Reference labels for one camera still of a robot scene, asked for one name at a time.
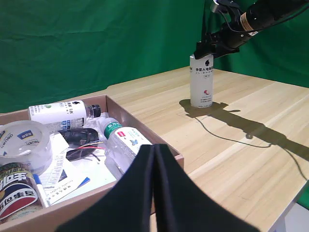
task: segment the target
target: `black bottle cap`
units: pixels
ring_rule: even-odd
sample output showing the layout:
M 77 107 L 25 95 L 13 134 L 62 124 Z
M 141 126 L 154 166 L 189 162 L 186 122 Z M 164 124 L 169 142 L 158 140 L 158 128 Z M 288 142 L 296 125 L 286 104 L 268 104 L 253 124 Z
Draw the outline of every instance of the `black bottle cap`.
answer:
M 101 116 L 101 107 L 99 105 L 91 105 L 93 109 L 93 116 L 100 117 Z

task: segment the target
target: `water bottle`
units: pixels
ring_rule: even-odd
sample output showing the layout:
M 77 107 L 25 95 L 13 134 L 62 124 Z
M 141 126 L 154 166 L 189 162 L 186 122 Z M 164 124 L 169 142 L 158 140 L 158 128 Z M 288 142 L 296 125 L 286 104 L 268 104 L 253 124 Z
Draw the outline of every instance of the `water bottle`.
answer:
M 190 98 L 191 105 L 206 108 L 212 105 L 213 55 L 201 59 L 190 56 Z
M 123 127 L 112 117 L 98 120 L 98 127 L 107 139 L 108 154 L 125 173 L 140 150 L 141 145 L 151 145 L 136 128 Z

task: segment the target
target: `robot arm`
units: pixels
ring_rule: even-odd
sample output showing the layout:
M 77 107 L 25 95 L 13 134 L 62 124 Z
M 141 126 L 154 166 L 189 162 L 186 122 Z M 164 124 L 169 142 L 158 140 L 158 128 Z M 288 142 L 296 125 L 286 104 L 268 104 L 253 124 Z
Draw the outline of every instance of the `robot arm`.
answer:
M 211 11 L 225 18 L 221 29 L 215 33 L 206 33 L 197 43 L 195 58 L 200 59 L 208 54 L 214 58 L 239 52 L 245 44 L 259 31 L 288 21 L 308 9 L 309 0 L 258 0 L 246 12 L 232 0 L 213 0 Z

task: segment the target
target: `green backdrop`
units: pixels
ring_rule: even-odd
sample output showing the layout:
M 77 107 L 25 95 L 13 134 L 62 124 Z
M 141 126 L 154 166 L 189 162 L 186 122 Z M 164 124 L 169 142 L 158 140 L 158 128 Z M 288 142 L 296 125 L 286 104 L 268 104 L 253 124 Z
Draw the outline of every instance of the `green backdrop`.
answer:
M 246 9 L 254 1 L 238 2 Z M 189 65 L 203 6 L 204 0 L 2 0 L 0 112 Z M 208 9 L 206 18 L 212 30 L 223 22 Z M 305 12 L 216 59 L 215 68 L 309 87 L 308 28 Z

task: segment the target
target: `cardboard box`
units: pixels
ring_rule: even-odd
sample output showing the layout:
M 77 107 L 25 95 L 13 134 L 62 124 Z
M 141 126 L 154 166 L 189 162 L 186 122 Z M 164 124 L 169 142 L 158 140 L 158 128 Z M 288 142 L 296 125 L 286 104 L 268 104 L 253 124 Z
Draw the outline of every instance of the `cardboard box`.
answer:
M 152 144 L 166 144 L 162 138 L 143 125 L 133 115 L 131 115 L 108 96 L 101 95 L 79 100 L 83 100 L 87 104 L 99 104 L 102 108 L 102 112 L 108 112 L 110 117 L 116 118 L 124 126 L 137 128 Z M 0 115 L 0 125 L 17 120 L 28 120 L 27 110 Z M 177 162 L 183 167 L 183 156 L 170 145 L 169 148 Z M 102 198 L 114 186 L 115 183 L 116 182 L 112 182 L 19 219 L 5 222 L 0 225 L 0 232 L 53 232 L 58 225 L 75 217 L 82 211 L 92 206 L 95 202 Z

